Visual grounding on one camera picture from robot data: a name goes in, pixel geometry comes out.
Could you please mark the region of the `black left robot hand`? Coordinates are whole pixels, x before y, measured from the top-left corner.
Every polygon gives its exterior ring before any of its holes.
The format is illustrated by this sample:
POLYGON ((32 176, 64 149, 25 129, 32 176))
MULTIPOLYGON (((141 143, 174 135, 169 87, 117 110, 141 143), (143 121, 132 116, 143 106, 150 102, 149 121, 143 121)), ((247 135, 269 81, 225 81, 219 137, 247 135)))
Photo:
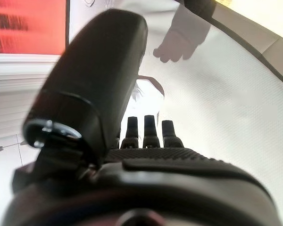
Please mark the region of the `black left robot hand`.
POLYGON ((37 160, 15 170, 5 226, 279 226, 250 174, 185 148, 172 121, 121 120, 146 50, 143 16, 109 9, 73 39, 46 79, 22 133, 37 160))

